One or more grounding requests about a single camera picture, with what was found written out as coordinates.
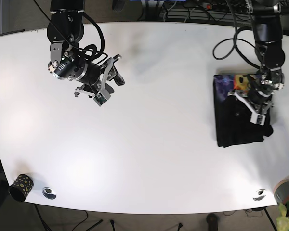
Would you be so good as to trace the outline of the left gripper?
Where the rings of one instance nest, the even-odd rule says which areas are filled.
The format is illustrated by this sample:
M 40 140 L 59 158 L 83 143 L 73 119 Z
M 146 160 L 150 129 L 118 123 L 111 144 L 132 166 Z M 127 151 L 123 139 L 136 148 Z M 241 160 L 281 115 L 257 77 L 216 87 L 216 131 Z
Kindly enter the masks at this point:
M 229 83 L 227 96 L 251 112 L 251 123 L 263 126 L 269 109 L 273 107 L 272 95 L 278 85 L 265 77 L 229 77 Z

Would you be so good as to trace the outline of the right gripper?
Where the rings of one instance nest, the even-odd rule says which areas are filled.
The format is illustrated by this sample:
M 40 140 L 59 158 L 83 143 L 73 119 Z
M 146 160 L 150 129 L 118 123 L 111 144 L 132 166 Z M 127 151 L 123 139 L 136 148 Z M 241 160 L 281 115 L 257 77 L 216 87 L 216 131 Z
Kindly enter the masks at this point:
M 93 99 L 98 106 L 106 103 L 114 93 L 114 89 L 107 82 L 113 80 L 118 86 L 125 84 L 125 80 L 114 66 L 121 58 L 121 55 L 117 54 L 101 65 L 90 63 L 85 75 L 79 80 L 82 85 L 75 89 L 75 97 L 84 94 Z

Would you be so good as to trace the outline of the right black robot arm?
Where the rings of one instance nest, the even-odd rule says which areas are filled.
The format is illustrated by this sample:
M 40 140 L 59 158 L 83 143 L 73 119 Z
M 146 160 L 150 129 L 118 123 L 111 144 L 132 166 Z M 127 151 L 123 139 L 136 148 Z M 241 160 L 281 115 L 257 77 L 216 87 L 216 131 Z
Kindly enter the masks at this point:
M 75 90 L 75 97 L 85 94 L 99 106 L 106 103 L 114 89 L 108 85 L 114 81 L 118 86 L 125 84 L 115 67 L 121 56 L 109 57 L 105 52 L 105 38 L 98 24 L 84 11 L 83 0 L 53 0 L 51 17 L 47 27 L 51 59 L 49 72 L 57 79 L 77 81 L 82 85 Z M 97 30 L 101 46 L 89 44 L 79 46 L 84 35 L 82 19 L 86 18 Z

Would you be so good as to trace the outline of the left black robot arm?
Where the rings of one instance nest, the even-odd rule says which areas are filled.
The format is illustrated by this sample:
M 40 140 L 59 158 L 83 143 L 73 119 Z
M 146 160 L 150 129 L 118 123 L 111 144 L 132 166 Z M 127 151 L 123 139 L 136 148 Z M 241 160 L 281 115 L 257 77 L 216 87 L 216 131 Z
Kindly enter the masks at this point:
M 255 40 L 254 50 L 261 63 L 257 67 L 260 77 L 247 75 L 247 89 L 231 90 L 227 95 L 235 97 L 250 110 L 251 123 L 264 125 L 266 114 L 273 106 L 271 96 L 283 89 L 285 82 L 281 69 L 285 62 L 281 7 L 277 0 L 248 0 L 246 6 Z

